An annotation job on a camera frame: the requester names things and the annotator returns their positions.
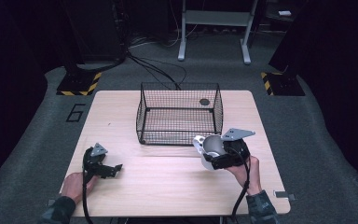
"wooden table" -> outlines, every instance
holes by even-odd
[[[251,154],[260,159],[261,184],[279,214],[290,211],[269,140],[249,91],[221,91],[223,133],[229,128],[255,131],[246,137]],[[206,170],[194,147],[146,146],[135,131],[139,91],[98,91],[66,175],[82,170],[83,155],[96,143],[108,150],[104,165],[123,164],[115,178],[100,179],[89,195],[91,217],[229,216],[241,192],[228,171]],[[247,214],[243,199],[238,214]],[[78,206],[75,217],[83,217]]]

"person's left hand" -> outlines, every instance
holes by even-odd
[[[95,183],[97,182],[98,176],[93,176],[92,179],[87,183],[87,195],[94,188]],[[61,196],[66,196],[75,201],[75,203],[79,203],[82,200],[83,195],[83,174],[72,173],[69,174],[63,180],[62,192]]]

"wire mesh basket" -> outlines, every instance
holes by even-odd
[[[145,145],[192,145],[196,135],[221,134],[223,103],[217,83],[141,84],[136,118]]]

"metal stand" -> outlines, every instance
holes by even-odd
[[[205,24],[205,25],[228,25],[246,27],[245,35],[241,39],[241,49],[243,62],[251,63],[247,42],[251,32],[252,23],[255,16],[257,1],[254,0],[250,12],[224,12],[224,11],[199,11],[186,10],[186,0],[182,5],[182,40],[179,48],[178,60],[183,61],[186,53],[186,24]]]

